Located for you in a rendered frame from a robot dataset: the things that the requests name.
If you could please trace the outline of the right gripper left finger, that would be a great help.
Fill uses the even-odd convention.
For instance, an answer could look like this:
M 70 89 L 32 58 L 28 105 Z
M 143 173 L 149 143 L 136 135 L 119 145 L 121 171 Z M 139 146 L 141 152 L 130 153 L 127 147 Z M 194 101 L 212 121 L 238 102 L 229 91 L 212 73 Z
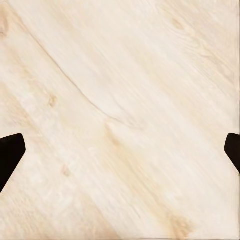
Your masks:
M 0 138 L 0 193 L 26 152 L 21 133 Z

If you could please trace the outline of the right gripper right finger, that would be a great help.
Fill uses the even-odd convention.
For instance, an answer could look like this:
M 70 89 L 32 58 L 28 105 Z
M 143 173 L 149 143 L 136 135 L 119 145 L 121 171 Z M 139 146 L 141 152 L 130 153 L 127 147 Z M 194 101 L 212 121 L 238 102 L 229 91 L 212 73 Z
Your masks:
M 227 135 L 224 151 L 240 173 L 240 135 L 229 133 Z

